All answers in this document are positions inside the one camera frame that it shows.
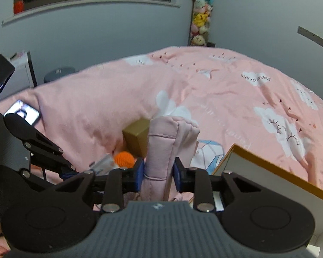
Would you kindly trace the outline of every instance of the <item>open box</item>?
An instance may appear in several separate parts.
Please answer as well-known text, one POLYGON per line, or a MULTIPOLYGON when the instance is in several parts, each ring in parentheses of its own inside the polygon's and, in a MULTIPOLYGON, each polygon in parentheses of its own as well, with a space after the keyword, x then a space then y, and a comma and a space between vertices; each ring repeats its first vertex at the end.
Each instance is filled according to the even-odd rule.
MULTIPOLYGON (((323 190, 235 144, 213 174, 221 175, 224 170, 231 170, 311 211, 315 219, 315 231, 308 250, 315 257, 323 258, 323 190)), ((216 209, 223 210, 219 194, 214 192, 216 209)))

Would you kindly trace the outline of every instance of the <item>white wall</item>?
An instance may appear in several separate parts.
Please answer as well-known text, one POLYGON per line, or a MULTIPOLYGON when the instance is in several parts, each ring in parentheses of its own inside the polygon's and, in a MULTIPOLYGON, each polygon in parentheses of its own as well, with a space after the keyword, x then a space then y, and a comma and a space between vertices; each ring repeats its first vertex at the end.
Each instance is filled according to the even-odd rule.
POLYGON ((180 8, 148 4, 94 4, 59 9, 17 20, 13 0, 0 0, 0 52, 31 51, 38 83, 60 66, 83 69, 124 56, 186 45, 191 0, 180 8))
POLYGON ((295 78, 323 99, 323 48, 297 34, 323 38, 323 0, 214 0, 211 41, 295 78))

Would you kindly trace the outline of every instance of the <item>red object on window sill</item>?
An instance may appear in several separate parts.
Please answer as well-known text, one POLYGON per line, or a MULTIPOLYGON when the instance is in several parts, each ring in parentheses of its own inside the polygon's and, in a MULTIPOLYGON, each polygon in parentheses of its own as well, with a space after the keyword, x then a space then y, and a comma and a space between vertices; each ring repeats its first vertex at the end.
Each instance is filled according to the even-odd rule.
POLYGON ((13 14, 17 14, 24 11, 24 2, 18 1, 13 5, 13 14))

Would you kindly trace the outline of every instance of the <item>window sill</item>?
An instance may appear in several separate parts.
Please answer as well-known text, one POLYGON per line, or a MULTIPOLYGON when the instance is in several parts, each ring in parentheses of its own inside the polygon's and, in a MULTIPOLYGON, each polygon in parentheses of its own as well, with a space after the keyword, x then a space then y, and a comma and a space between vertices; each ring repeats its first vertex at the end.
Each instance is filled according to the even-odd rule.
POLYGON ((174 4, 168 1, 162 0, 72 0, 66 2, 59 2, 54 4, 49 4, 33 9, 28 9, 24 12, 18 13, 12 17, 9 17, 2 21, 2 26, 9 25, 17 20, 30 17, 35 14, 42 12, 53 11, 59 8, 73 7, 77 5, 87 5, 87 4, 101 4, 101 3, 138 3, 138 4, 152 4, 152 5, 161 5, 169 7, 180 7, 178 4, 174 4))

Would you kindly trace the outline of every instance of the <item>gray round stool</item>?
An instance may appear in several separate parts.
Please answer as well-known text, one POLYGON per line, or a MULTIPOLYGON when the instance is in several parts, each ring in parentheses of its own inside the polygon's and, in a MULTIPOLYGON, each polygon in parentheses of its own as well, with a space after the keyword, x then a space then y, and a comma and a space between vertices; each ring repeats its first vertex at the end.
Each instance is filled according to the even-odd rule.
POLYGON ((73 67, 63 67, 52 70, 44 77, 44 83, 52 82, 66 75, 74 74, 76 70, 73 67))

